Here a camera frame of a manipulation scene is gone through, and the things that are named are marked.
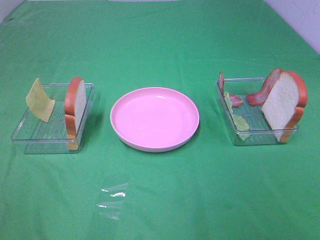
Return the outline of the green lettuce leaf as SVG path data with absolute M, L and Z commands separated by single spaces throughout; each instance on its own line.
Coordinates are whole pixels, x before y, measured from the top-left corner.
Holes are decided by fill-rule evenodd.
M 249 131 L 250 126 L 248 122 L 242 116 L 235 114 L 233 111 L 233 108 L 232 109 L 228 108 L 226 104 L 226 109 L 224 109 L 224 113 L 226 114 L 226 117 L 230 115 L 231 119 L 233 120 L 233 124 L 235 125 L 238 131 Z

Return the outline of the long bacon strip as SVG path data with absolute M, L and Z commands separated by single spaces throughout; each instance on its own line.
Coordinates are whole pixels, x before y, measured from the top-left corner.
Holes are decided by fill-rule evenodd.
M 277 67 L 275 68 L 269 75 L 268 77 L 265 79 L 260 91 L 256 92 L 256 93 L 252 93 L 252 94 L 248 94 L 246 96 L 246 100 L 247 102 L 251 105 L 251 106 L 260 106 L 263 105 L 265 103 L 265 101 L 267 100 L 274 84 L 276 83 L 276 81 L 279 79 L 281 73 L 284 70 Z

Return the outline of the yellow cheese slice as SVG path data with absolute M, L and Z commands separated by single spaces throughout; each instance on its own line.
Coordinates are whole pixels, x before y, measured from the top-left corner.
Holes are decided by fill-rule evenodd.
M 25 101 L 37 118 L 46 123 L 50 120 L 56 101 L 47 95 L 39 77 L 32 84 Z

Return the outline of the bread slice from tray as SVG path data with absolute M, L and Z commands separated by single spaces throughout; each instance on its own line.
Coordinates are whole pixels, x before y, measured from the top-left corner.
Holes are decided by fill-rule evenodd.
M 307 86 L 300 75 L 293 71 L 282 72 L 261 108 L 279 143 L 288 142 L 307 102 Z

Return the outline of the pink round plate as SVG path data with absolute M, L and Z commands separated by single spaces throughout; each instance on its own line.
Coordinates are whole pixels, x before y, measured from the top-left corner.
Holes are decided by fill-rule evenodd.
M 195 103 L 177 90 L 145 87 L 116 101 L 110 123 L 128 146 L 160 153 L 187 143 L 198 129 L 200 114 Z

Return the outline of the green tablecloth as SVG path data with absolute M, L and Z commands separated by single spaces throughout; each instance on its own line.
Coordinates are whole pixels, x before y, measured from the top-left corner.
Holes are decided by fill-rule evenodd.
M 219 73 L 280 67 L 308 89 L 286 144 L 235 146 L 216 101 Z M 34 80 L 93 83 L 76 154 L 26 155 L 11 135 Z M 179 149 L 137 151 L 110 124 L 122 95 L 167 87 L 197 105 Z M 119 220 L 95 211 L 107 175 L 129 175 Z M 317 240 L 320 56 L 261 0 L 26 1 L 0 26 L 3 240 Z

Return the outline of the bread slice in left tray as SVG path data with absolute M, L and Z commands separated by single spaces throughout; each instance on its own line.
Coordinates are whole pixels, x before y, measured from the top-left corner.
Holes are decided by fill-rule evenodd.
M 74 77 L 67 89 L 64 100 L 64 120 L 66 135 L 68 138 L 67 147 L 71 151 L 79 148 L 76 136 L 86 107 L 85 82 L 80 77 Z

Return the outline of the right clear plastic tray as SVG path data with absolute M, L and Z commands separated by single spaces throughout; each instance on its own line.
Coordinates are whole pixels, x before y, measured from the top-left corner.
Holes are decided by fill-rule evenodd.
M 246 100 L 246 95 L 258 92 L 264 84 L 265 78 L 226 78 L 224 80 L 224 90 L 227 93 L 240 97 L 243 103 L 238 107 L 228 109 L 225 97 L 219 87 L 219 82 L 215 82 L 216 97 L 225 125 L 229 132 L 232 143 L 236 146 L 251 145 L 272 145 L 278 144 L 276 134 L 289 133 L 293 135 L 299 130 L 295 125 L 292 129 L 272 129 L 263 112 L 261 106 L 251 106 Z M 239 130 L 234 122 L 234 115 L 241 116 L 249 126 L 248 130 Z

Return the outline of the clear plastic tray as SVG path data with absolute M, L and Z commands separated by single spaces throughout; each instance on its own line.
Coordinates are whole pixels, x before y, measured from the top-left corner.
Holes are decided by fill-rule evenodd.
M 93 106 L 93 83 L 85 83 L 86 105 L 75 138 L 67 138 L 65 124 L 65 96 L 67 83 L 44 84 L 44 91 L 55 100 L 55 105 L 48 122 L 36 117 L 27 109 L 14 130 L 11 140 L 17 144 L 24 154 L 73 154 L 79 152 L 84 145 L 82 137 L 87 117 Z
M 226 78 L 224 80 L 224 90 L 227 93 L 240 97 L 243 103 L 238 107 L 228 109 L 225 97 L 219 87 L 219 82 L 215 82 L 216 97 L 225 125 L 229 132 L 232 143 L 236 146 L 251 145 L 272 145 L 278 144 L 276 134 L 289 133 L 293 135 L 299 130 L 295 125 L 292 129 L 272 129 L 263 112 L 261 106 L 251 106 L 246 100 L 246 95 L 258 92 L 264 84 L 265 78 Z M 239 130 L 234 122 L 234 115 L 241 116 L 249 126 L 248 130 Z

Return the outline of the clear tape patch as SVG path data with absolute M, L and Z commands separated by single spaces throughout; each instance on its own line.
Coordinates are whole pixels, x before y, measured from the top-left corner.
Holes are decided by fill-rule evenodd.
M 126 173 L 108 174 L 99 189 L 95 212 L 108 220 L 118 221 L 126 200 L 129 175 Z

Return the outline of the left clear plastic tray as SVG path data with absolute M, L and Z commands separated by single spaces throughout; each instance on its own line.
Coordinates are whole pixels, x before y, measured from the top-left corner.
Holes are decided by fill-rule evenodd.
M 67 138 L 65 124 L 65 96 L 67 83 L 44 84 L 44 91 L 55 100 L 55 105 L 48 122 L 36 117 L 27 109 L 14 130 L 11 140 L 17 144 L 24 154 L 73 154 L 79 152 L 84 145 L 82 137 L 87 117 L 93 106 L 93 83 L 85 83 L 86 105 L 75 138 Z

